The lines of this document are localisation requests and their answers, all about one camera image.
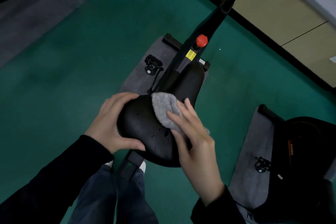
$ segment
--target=cabinet door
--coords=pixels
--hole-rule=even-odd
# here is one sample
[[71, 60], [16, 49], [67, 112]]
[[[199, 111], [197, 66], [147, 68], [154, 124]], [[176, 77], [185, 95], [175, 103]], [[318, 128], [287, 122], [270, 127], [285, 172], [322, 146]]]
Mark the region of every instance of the cabinet door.
[[233, 8], [279, 45], [327, 21], [303, 0], [237, 0]]
[[283, 46], [302, 64], [317, 74], [330, 86], [336, 87], [336, 29], [330, 22], [309, 31]]

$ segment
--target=person's left hand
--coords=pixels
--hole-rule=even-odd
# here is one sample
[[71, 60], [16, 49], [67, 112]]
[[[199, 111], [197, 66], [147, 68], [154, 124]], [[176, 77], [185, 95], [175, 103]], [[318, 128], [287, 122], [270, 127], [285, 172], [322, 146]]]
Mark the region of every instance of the person's left hand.
[[137, 139], [121, 137], [117, 130], [118, 116], [125, 103], [139, 95], [129, 92], [113, 95], [105, 100], [98, 116], [85, 132], [85, 135], [103, 145], [112, 154], [121, 149], [145, 150], [143, 143]]

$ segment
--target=black baseboard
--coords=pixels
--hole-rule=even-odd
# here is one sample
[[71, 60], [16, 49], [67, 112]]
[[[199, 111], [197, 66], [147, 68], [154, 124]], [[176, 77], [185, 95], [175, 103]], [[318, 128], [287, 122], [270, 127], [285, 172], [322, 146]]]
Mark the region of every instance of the black baseboard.
[[[209, 0], [214, 5], [218, 6], [221, 3], [221, 0]], [[261, 30], [259, 30], [256, 26], [254, 26], [251, 22], [245, 19], [242, 15], [240, 15], [236, 10], [232, 9], [229, 12], [229, 16], [233, 18], [236, 22], [242, 25], [245, 29], [254, 34], [258, 39], [260, 39], [264, 44], [266, 44], [269, 48], [279, 54], [282, 58], [292, 64], [296, 69], [298, 69], [301, 73], [305, 74], [308, 78], [310, 78], [313, 82], [319, 85], [322, 89], [331, 91], [336, 94], [336, 88], [333, 88], [320, 77], [318, 77], [315, 73], [313, 73], [309, 68], [303, 65], [299, 60], [297, 60], [293, 55], [287, 52], [284, 48], [282, 48], [279, 44], [274, 42], [271, 38], [269, 38], [266, 34], [264, 34]]]

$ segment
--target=black sweater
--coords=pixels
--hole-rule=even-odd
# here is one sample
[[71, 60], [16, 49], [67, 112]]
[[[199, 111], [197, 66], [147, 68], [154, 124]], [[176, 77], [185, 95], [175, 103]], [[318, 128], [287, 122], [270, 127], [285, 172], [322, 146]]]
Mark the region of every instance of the black sweater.
[[[82, 135], [0, 205], [0, 223], [60, 223], [87, 179], [113, 159], [101, 144]], [[195, 224], [245, 224], [226, 187], [208, 207], [198, 200], [191, 220]]]

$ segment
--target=yellow sticker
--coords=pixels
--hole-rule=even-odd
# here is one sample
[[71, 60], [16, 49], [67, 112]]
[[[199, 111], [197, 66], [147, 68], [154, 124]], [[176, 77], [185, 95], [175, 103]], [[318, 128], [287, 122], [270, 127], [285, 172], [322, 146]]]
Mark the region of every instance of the yellow sticker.
[[196, 52], [193, 52], [192, 50], [189, 50], [186, 55], [186, 57], [190, 59], [191, 61], [194, 59], [195, 56], [196, 56]]

